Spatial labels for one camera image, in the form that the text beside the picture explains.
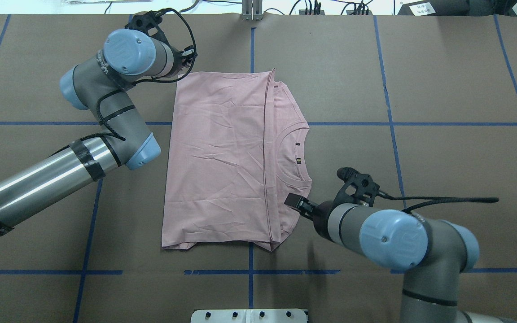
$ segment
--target pink shirt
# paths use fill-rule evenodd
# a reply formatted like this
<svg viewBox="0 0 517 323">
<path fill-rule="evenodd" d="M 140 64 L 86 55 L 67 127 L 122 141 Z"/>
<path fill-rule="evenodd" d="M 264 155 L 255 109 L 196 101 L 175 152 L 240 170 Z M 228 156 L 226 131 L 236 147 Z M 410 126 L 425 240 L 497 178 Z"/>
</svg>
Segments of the pink shirt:
<svg viewBox="0 0 517 323">
<path fill-rule="evenodd" d="M 308 124 L 275 72 L 194 72 L 178 82 L 171 130 L 162 247 L 250 241 L 269 251 L 299 214 L 289 192 L 307 196 Z"/>
</svg>

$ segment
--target white bracket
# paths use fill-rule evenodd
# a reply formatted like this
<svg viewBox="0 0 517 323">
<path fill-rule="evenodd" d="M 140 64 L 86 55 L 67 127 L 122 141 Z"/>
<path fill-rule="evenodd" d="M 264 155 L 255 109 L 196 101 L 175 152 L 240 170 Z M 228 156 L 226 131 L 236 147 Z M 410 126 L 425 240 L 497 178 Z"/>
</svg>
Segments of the white bracket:
<svg viewBox="0 0 517 323">
<path fill-rule="evenodd" d="M 263 0 L 242 0 L 242 20 L 263 20 Z"/>
<path fill-rule="evenodd" d="M 197 310 L 191 323 L 308 323 L 307 313 L 300 309 Z"/>
</svg>

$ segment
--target table surface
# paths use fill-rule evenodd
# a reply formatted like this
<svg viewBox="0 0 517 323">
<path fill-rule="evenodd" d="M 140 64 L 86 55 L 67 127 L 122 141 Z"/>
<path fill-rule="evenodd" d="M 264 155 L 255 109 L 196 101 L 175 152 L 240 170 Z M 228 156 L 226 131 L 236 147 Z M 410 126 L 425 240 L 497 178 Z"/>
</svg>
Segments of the table surface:
<svg viewBox="0 0 517 323">
<path fill-rule="evenodd" d="M 0 180 L 94 133 L 59 78 L 128 15 L 0 15 Z M 309 198 L 350 166 L 393 196 L 499 196 L 424 208 L 468 227 L 482 255 L 459 307 L 517 319 L 517 18 L 187 15 L 195 71 L 276 68 L 310 123 Z M 175 16 L 163 29 L 189 45 Z M 297 307 L 314 323 L 396 321 L 402 275 L 318 237 L 300 219 L 275 252 L 248 243 L 162 251 L 176 86 L 129 91 L 162 146 L 0 238 L 0 322 L 188 322 L 195 309 Z M 404 207 L 377 201 L 376 207 Z"/>
</svg>

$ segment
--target folded shirt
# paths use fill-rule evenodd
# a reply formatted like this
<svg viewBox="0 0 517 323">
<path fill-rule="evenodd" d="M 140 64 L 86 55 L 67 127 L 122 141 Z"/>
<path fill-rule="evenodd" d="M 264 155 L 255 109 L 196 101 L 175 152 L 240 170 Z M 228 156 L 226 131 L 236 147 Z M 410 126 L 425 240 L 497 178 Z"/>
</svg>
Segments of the folded shirt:
<svg viewBox="0 0 517 323">
<path fill-rule="evenodd" d="M 178 82 L 166 177 L 162 247 L 250 241 L 269 251 L 299 214 L 289 192 L 308 196 L 308 123 L 275 71 L 193 72 Z"/>
</svg>

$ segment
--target white mounting plate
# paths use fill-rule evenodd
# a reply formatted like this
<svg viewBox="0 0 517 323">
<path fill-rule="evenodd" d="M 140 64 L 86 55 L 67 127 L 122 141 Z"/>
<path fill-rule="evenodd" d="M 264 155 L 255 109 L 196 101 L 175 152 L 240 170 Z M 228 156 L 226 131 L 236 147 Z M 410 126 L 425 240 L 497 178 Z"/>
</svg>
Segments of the white mounting plate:
<svg viewBox="0 0 517 323">
<path fill-rule="evenodd" d="M 197 310 L 191 323 L 308 323 L 308 315 L 301 309 Z"/>
</svg>

